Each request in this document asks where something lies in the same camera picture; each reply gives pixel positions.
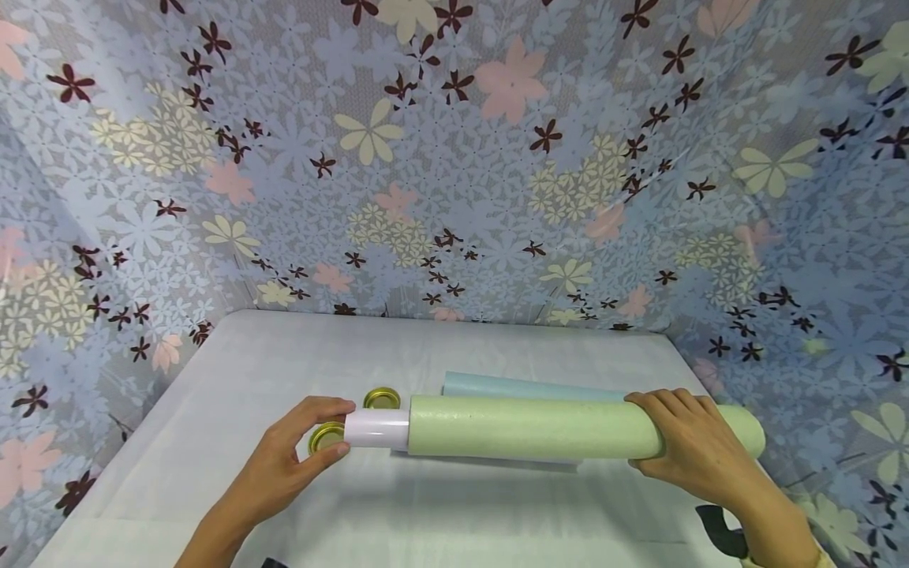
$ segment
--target floral backdrop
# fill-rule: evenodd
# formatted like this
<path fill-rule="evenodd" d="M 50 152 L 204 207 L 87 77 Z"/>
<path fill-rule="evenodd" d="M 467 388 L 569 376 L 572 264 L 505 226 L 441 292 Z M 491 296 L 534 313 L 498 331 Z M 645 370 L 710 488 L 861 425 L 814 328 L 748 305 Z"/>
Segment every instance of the floral backdrop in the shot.
<path fill-rule="evenodd" d="M 0 0 L 0 565 L 243 308 L 649 330 L 909 548 L 902 0 Z"/>

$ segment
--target white plastic tube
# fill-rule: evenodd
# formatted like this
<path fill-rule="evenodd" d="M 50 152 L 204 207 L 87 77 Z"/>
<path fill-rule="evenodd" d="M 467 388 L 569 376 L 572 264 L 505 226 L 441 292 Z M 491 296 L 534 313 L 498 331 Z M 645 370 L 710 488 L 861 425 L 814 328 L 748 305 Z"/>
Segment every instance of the white plastic tube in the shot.
<path fill-rule="evenodd" d="M 363 408 L 345 418 L 344 441 L 354 447 L 407 451 L 410 411 Z"/>

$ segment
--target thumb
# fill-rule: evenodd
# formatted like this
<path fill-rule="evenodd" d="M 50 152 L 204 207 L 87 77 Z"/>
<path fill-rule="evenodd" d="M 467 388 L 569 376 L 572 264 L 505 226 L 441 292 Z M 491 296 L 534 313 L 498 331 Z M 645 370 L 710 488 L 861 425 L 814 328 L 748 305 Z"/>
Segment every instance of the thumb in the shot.
<path fill-rule="evenodd" d="M 298 481 L 302 487 L 312 483 L 319 474 L 350 452 L 347 442 L 335 443 L 310 455 L 298 466 Z"/>

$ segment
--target metal lid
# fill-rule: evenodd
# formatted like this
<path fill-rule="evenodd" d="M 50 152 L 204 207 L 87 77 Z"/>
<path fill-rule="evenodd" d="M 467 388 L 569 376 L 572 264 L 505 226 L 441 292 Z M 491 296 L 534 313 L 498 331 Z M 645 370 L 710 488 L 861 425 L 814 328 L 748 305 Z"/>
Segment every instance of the metal lid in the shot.
<path fill-rule="evenodd" d="M 344 424 L 340 422 L 326 422 L 315 429 L 309 436 L 309 454 L 312 455 L 330 445 L 344 441 Z"/>
<path fill-rule="evenodd" d="M 366 393 L 364 408 L 401 408 L 401 395 L 390 386 L 380 386 Z"/>

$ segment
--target right hand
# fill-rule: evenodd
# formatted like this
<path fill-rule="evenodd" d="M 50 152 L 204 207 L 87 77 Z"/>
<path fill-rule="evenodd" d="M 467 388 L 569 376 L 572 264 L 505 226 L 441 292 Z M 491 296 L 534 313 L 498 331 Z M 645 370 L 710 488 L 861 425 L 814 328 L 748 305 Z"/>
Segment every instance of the right hand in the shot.
<path fill-rule="evenodd" d="M 630 393 L 625 400 L 643 408 L 665 440 L 664 455 L 629 461 L 647 477 L 677 485 L 733 513 L 746 500 L 779 493 L 709 396 L 676 389 Z"/>

